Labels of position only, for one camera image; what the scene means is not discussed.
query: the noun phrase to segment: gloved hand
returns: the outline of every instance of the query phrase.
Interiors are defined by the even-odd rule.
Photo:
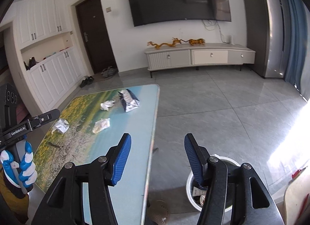
[[[23,183],[24,187],[28,188],[36,181],[38,173],[35,170],[35,164],[32,162],[34,154],[32,152],[31,144],[28,141],[25,142],[25,151],[26,153],[23,156],[23,159],[21,160],[21,163],[19,165],[21,172],[19,173],[18,178]],[[13,155],[9,151],[3,150],[0,154],[0,160],[8,181],[13,186],[21,188],[11,168],[11,163],[13,162]]]

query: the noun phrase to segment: metal bolt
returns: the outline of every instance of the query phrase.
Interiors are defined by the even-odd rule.
[[[209,158],[209,160],[210,160],[211,162],[213,162],[213,163],[219,161],[219,159],[218,159],[217,157],[215,157],[215,156],[211,156],[211,157]]]
[[[68,162],[65,164],[65,168],[69,169],[73,166],[73,164],[71,162]]]
[[[99,162],[105,162],[105,161],[107,161],[107,157],[106,156],[100,156],[99,158],[98,158],[98,161]]]
[[[251,166],[249,163],[244,163],[244,164],[243,164],[243,167],[244,167],[245,169],[251,169],[251,168],[252,168],[252,166]]]

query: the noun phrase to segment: door frame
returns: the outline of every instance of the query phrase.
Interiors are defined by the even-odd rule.
[[[86,47],[86,41],[85,41],[85,37],[84,37],[83,32],[82,32],[82,27],[81,27],[81,23],[80,23],[81,18],[80,18],[80,16],[78,15],[78,12],[77,12],[77,6],[78,6],[78,5],[82,5],[83,3],[87,2],[87,1],[89,1],[89,0],[81,0],[81,2],[79,2],[78,4],[75,4],[74,6],[75,6],[75,13],[76,13],[76,16],[77,16],[77,19],[78,19],[78,25],[79,25],[80,35],[81,35],[81,37],[82,37],[83,44],[84,44],[84,47],[85,47],[85,50],[86,50],[86,53],[87,53],[87,57],[88,57],[88,60],[89,60],[89,62],[90,62],[90,65],[91,65],[91,67],[92,67],[92,69],[93,69],[93,73],[94,73],[95,65],[94,65],[93,61],[91,60],[91,58],[90,58],[90,53],[89,53],[89,51],[88,51],[88,49],[87,49],[87,47]],[[107,25],[107,24],[106,24],[106,20],[105,20],[105,16],[104,16],[104,12],[103,12],[103,8],[102,8],[102,13],[103,13],[104,23],[105,23],[105,25]]]

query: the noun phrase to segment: tv cabinet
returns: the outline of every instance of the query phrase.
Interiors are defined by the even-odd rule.
[[[148,70],[196,67],[208,65],[241,65],[254,64],[255,51],[241,45],[226,43],[206,43],[191,46],[180,44],[175,47],[163,46],[145,50],[148,58]]]

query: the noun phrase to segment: blue rubber pad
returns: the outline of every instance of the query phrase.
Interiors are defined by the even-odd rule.
[[[202,164],[200,163],[198,155],[187,135],[184,138],[184,147],[187,158],[189,159],[189,164],[194,174],[194,178],[201,186],[201,184],[203,183]]]
[[[121,148],[114,163],[113,175],[111,178],[111,182],[114,186],[121,179],[130,152],[130,148],[131,148],[131,136],[128,134],[124,141],[123,147]]]

